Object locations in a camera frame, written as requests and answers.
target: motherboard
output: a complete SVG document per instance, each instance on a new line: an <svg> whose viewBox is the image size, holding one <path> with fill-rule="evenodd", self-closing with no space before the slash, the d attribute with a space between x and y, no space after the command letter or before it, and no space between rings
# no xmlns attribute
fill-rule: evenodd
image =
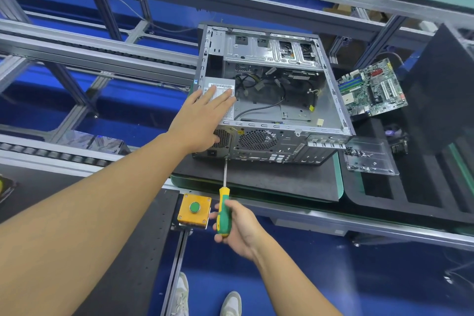
<svg viewBox="0 0 474 316"><path fill-rule="evenodd" d="M408 105L388 59L354 70L337 84L351 116L374 116Z"/></svg>

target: warning sticker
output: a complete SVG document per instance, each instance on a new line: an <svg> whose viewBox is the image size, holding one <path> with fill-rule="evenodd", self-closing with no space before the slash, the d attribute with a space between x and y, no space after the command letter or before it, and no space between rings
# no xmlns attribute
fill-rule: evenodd
<svg viewBox="0 0 474 316"><path fill-rule="evenodd" d="M234 85L230 84L215 84L215 83L209 83L208 87L205 87L203 90L203 94L209 90L209 88L213 85L216 85L216 92L212 96L211 100L214 100L216 97L222 95L227 89L232 89L232 95L235 94L234 91ZM234 106L231 106L231 108L227 111L227 113L224 115L222 119L227 119L227 120L234 120Z"/></svg>

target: green and yellow screwdriver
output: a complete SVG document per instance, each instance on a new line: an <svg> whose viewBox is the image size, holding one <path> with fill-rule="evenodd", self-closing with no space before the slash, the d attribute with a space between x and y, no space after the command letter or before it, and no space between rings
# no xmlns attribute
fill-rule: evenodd
<svg viewBox="0 0 474 316"><path fill-rule="evenodd" d="M232 227L232 216L230 209L225 205L225 201L229 199L230 189L226 187L227 184L227 158L224 166L224 185L219 189L219 214L217 215L217 233L222 237L227 237Z"/></svg>

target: white sneaker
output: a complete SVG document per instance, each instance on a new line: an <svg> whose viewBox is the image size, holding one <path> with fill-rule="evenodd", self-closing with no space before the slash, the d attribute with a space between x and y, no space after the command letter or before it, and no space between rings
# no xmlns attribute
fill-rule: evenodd
<svg viewBox="0 0 474 316"><path fill-rule="evenodd" d="M220 316L242 316L242 299L237 291L227 295L220 309Z"/></svg>
<svg viewBox="0 0 474 316"><path fill-rule="evenodd" d="M183 272L180 272L178 284L176 285L175 296L173 297L173 302L171 302L171 315L189 316L188 295L188 279Z"/></svg>

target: person's left hand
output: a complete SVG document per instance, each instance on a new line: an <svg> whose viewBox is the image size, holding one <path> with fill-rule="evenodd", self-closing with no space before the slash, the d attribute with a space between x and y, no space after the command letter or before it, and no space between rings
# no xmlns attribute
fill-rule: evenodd
<svg viewBox="0 0 474 316"><path fill-rule="evenodd" d="M228 89L210 101L215 92L214 85L200 99L198 98L202 91L199 89L193 92L170 125L168 133L184 143L188 154L205 151L219 142L219 137L214 135L214 130L235 103L236 98L230 97L232 89Z"/></svg>

